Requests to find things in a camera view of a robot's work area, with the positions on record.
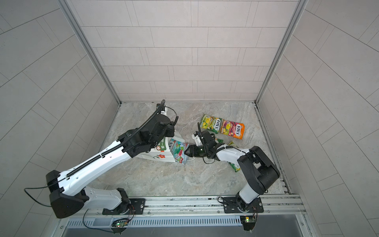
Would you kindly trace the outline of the white floral paper bag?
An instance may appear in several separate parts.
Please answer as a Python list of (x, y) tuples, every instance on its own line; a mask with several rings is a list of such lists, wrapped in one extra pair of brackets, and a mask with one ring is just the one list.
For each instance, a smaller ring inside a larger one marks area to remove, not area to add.
[(182, 138), (180, 133), (178, 131), (175, 131), (174, 137), (172, 138), (165, 137), (160, 143), (158, 143), (158, 145), (155, 148), (151, 149), (150, 152), (141, 153), (137, 155), (136, 157), (146, 159), (146, 160), (151, 160), (151, 161), (176, 163), (169, 148), (169, 142), (171, 139), (174, 139), (180, 142), (185, 142), (185, 140)]

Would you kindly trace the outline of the large teal Fox's candy bag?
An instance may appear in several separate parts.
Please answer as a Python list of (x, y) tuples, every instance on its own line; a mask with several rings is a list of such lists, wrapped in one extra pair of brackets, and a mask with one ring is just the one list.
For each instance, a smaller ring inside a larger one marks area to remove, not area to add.
[(175, 162), (180, 164), (185, 164), (187, 159), (189, 158), (185, 151), (189, 147), (188, 143), (180, 142), (174, 139), (171, 139), (169, 142), (169, 148), (172, 156), (175, 159)]

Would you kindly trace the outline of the orange Fox's candy bag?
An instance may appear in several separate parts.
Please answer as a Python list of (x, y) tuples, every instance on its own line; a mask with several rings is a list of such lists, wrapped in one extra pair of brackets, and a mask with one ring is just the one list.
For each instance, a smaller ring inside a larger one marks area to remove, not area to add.
[(242, 139), (244, 135), (245, 125), (243, 123), (224, 120), (220, 129), (220, 133), (237, 139)]

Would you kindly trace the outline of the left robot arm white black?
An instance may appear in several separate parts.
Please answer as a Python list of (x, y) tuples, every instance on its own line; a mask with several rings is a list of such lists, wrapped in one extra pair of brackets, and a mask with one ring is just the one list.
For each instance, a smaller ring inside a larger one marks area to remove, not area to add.
[(88, 186), (97, 177), (141, 153), (149, 152), (164, 138), (174, 136), (177, 121), (155, 114), (139, 128), (120, 135), (100, 153), (81, 164), (46, 175), (49, 200), (55, 216), (70, 217), (82, 209), (103, 209), (104, 214), (124, 214), (130, 210), (130, 200), (123, 188), (100, 190)]

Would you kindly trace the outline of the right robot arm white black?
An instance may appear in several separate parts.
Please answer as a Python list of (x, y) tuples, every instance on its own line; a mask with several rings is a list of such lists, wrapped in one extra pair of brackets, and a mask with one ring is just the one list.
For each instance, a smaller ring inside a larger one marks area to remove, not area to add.
[(254, 146), (241, 149), (216, 141), (214, 134), (197, 131), (192, 135), (195, 144), (189, 145), (184, 154), (191, 158), (208, 158), (210, 160), (232, 163), (240, 167), (247, 183), (236, 194), (234, 201), (223, 202), (240, 212), (256, 211), (253, 201), (263, 195), (279, 179), (280, 172), (263, 150)]

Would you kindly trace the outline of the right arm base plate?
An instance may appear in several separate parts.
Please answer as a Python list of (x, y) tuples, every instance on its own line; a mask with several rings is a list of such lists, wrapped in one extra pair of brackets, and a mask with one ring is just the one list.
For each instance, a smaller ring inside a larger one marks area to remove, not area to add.
[(261, 198), (255, 198), (250, 203), (237, 197), (218, 197), (217, 201), (224, 207), (225, 213), (263, 213)]

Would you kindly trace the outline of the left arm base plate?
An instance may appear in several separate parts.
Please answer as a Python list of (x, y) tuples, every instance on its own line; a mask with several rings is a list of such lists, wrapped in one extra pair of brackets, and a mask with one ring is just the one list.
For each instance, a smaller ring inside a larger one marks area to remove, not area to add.
[(142, 215), (145, 207), (145, 198), (130, 198), (127, 202), (122, 202), (113, 210), (103, 209), (103, 215)]

